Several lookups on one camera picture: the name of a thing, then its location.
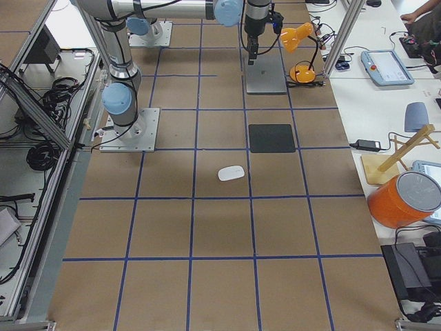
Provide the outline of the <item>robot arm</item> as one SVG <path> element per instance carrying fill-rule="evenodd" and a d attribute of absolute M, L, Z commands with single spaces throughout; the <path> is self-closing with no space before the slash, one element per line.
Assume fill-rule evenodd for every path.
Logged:
<path fill-rule="evenodd" d="M 127 28 L 132 34 L 138 36 L 150 35 L 151 38 L 159 38 L 163 33 L 158 19 L 129 17 L 127 18 Z"/>
<path fill-rule="evenodd" d="M 113 82 L 104 89 L 102 102 L 124 141 L 136 141 L 148 125 L 141 118 L 137 92 L 141 72 L 133 62 L 127 31 L 130 19 L 151 23 L 158 18 L 215 20 L 225 27 L 245 21 L 249 62 L 258 56 L 258 38 L 272 13 L 269 1 L 77 1 L 76 6 L 100 26 Z"/>

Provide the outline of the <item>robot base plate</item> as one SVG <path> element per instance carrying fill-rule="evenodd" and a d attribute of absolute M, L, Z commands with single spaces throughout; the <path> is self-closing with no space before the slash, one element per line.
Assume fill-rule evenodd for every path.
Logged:
<path fill-rule="evenodd" d="M 101 152 L 153 152 L 160 117 L 159 108 L 142 108 L 137 121 L 127 128 L 106 130 L 99 150 Z"/>
<path fill-rule="evenodd" d="M 149 21 L 130 17 L 127 20 L 129 44 L 132 48 L 168 47 L 172 34 L 171 21 Z"/>

